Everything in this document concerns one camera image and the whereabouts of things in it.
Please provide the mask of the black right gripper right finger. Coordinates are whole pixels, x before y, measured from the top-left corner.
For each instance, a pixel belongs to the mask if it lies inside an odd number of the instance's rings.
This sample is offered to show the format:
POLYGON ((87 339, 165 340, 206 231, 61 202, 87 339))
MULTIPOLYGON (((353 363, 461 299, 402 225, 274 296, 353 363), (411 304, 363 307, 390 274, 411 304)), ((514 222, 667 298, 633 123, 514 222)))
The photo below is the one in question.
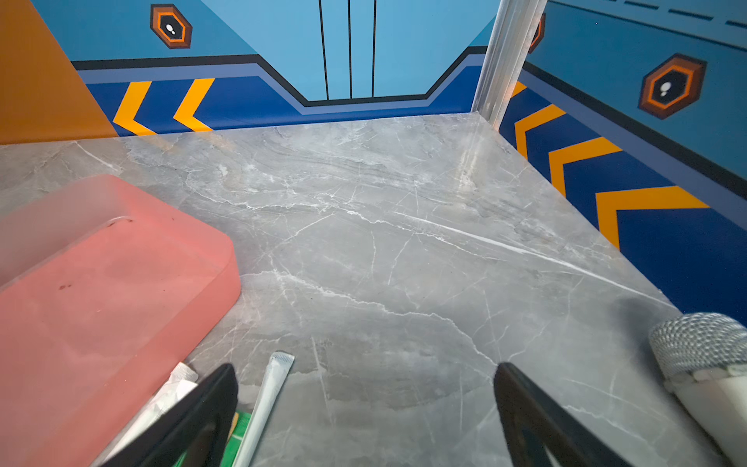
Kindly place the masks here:
POLYGON ((513 465, 629 465, 516 365, 498 365, 493 390, 513 465))

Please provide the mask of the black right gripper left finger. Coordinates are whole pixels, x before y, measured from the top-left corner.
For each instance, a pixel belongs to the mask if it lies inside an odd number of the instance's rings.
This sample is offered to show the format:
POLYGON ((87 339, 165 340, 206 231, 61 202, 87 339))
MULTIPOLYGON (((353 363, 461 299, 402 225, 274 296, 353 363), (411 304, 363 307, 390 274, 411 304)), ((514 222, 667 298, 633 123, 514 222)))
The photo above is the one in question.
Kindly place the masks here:
POLYGON ((213 371, 106 466, 219 466, 237 408, 235 367, 213 371))

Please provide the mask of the pink translucent storage box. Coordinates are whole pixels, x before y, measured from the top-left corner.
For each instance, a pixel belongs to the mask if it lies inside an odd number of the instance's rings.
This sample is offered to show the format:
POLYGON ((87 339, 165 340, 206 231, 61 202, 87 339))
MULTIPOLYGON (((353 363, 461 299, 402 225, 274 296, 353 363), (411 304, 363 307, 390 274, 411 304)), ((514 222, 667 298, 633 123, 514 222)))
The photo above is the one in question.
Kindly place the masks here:
POLYGON ((1 221, 1 462, 88 466, 237 302, 219 230, 113 175, 1 221))

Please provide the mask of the green wrapped straw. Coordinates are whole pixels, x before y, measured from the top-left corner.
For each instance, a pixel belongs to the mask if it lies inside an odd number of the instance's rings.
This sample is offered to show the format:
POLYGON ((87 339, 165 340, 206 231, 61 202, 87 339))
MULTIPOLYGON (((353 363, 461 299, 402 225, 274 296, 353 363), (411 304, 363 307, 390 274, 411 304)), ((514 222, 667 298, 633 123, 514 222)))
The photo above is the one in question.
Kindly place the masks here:
POLYGON ((231 423, 231 432, 227 441, 224 455, 221 461, 221 467, 233 467, 238 451, 243 442, 243 438, 249 426, 251 414, 236 412, 231 423))

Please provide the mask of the white wrapped straw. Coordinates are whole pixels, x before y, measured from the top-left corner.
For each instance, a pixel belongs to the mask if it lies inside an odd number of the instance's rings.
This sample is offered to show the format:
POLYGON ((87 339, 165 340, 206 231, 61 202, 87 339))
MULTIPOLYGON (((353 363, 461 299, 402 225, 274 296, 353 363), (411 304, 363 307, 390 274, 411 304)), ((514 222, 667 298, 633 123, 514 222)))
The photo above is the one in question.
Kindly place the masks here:
POLYGON ((102 466, 122 451, 197 386, 198 373, 185 363, 179 363, 172 370, 165 384, 146 403, 126 429, 95 459, 93 466, 102 466))
POLYGON ((276 351, 270 356, 270 362, 268 362, 264 374, 254 412, 242 438, 233 466, 247 467, 251 464, 276 399, 290 374, 294 362, 295 356, 286 352, 276 351))

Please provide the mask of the silver grey microphone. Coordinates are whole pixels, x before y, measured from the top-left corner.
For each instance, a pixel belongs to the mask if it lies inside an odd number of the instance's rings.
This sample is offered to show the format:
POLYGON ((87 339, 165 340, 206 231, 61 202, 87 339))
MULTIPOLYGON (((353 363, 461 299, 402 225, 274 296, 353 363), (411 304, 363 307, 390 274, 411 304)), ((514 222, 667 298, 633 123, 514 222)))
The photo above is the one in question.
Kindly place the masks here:
POLYGON ((721 313, 663 321, 649 342, 665 388, 735 466, 746 464, 746 327, 721 313))

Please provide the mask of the aluminium corner post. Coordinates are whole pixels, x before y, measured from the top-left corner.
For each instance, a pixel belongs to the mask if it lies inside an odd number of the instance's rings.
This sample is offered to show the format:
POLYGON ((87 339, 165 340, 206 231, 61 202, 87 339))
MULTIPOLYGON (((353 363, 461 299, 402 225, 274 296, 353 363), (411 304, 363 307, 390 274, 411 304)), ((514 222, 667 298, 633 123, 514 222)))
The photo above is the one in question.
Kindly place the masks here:
POLYGON ((472 111, 499 130, 547 0, 502 0, 480 72, 472 111))

